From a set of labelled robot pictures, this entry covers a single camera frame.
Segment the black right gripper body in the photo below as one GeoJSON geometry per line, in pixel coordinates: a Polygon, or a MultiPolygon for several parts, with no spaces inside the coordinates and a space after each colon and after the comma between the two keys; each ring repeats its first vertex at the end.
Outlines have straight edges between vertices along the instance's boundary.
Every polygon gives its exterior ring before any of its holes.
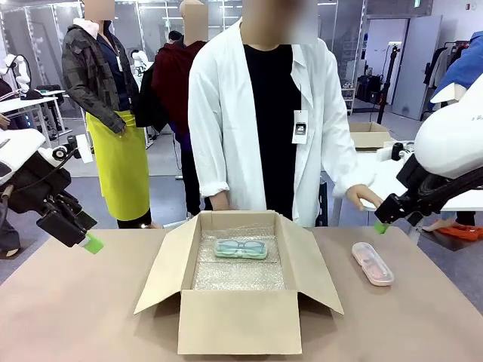
{"type": "Polygon", "coordinates": [[[375,216],[382,224],[392,224],[398,219],[408,216],[410,198],[407,195],[390,194],[376,209],[375,216]]]}

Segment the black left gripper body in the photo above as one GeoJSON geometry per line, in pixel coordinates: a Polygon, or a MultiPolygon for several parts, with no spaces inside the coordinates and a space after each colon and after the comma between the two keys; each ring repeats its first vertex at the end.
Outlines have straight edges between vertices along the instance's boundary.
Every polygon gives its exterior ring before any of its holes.
{"type": "Polygon", "coordinates": [[[87,229],[80,229],[74,222],[75,215],[82,210],[78,199],[68,192],[49,195],[45,199],[45,210],[36,225],[67,247],[73,247],[87,232],[87,229]]]}

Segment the person's left hand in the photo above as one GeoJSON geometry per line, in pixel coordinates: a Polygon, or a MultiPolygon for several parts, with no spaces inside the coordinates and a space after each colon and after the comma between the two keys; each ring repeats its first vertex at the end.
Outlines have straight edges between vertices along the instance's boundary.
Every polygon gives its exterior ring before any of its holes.
{"type": "Polygon", "coordinates": [[[354,185],[347,189],[346,197],[349,201],[351,201],[358,210],[363,211],[365,209],[362,200],[366,200],[367,202],[373,204],[376,208],[378,208],[382,203],[383,200],[377,196],[372,190],[370,190],[366,185],[354,185]]]}

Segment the person's right hand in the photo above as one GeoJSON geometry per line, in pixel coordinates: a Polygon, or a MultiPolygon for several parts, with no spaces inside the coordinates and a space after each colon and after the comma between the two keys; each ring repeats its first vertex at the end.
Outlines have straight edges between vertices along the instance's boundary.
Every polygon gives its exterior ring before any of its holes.
{"type": "Polygon", "coordinates": [[[217,194],[210,196],[209,199],[214,211],[224,211],[231,209],[229,203],[229,192],[227,190],[220,191],[217,194]]]}

